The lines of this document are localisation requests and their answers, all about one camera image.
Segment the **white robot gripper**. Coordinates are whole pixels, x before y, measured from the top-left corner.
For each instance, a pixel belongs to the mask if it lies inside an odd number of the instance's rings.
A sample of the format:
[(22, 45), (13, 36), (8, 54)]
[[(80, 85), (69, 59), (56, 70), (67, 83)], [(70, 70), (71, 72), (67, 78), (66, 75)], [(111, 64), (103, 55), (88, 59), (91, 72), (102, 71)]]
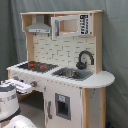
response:
[(19, 113), (15, 86), (9, 83), (0, 85), (0, 122), (10, 120)]

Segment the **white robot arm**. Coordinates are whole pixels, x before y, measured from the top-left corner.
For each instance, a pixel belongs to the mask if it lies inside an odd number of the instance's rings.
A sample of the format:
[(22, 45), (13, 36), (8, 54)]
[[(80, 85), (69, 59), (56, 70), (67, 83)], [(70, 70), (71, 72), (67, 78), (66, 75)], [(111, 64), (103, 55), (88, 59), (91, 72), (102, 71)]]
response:
[(16, 88), (12, 84), (0, 85), (0, 123), (8, 121), (3, 128), (37, 128), (27, 117), (20, 114)]

